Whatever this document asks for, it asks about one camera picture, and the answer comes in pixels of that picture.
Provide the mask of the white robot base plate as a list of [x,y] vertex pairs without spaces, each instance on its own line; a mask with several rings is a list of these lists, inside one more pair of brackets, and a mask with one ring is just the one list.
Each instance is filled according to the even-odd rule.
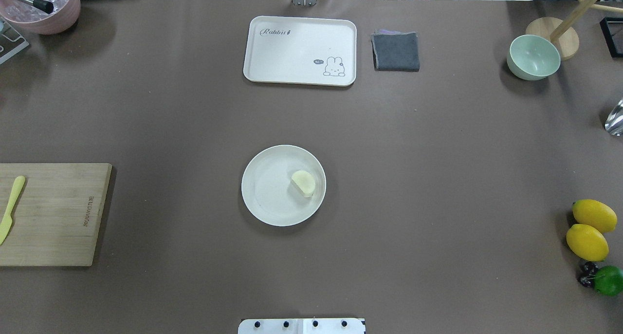
[[363,318],[259,318],[242,320],[238,334],[365,334]]

